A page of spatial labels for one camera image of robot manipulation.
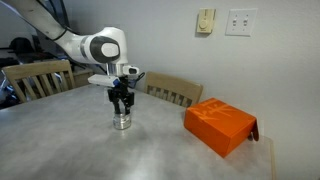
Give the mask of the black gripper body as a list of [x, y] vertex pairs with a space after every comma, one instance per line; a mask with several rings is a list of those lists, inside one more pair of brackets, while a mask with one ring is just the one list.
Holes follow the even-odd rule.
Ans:
[[127, 76], [119, 77], [113, 81], [113, 87], [108, 90], [109, 101], [118, 105], [119, 101], [125, 106], [134, 104], [134, 93], [129, 91], [131, 84]]

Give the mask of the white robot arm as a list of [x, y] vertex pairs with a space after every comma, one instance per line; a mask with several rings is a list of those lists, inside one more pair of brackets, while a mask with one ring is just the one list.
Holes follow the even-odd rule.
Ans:
[[126, 37], [121, 29], [105, 27], [92, 35], [78, 35], [63, 27], [41, 0], [1, 0], [1, 3], [55, 42], [71, 59], [85, 64], [114, 65], [115, 74], [109, 77], [94, 75], [89, 82], [106, 85], [98, 79], [117, 77], [109, 84], [109, 100], [114, 104], [116, 114], [120, 114], [119, 101], [125, 106], [125, 114], [130, 113], [134, 95], [128, 91], [128, 76], [138, 74], [139, 70], [128, 64]]

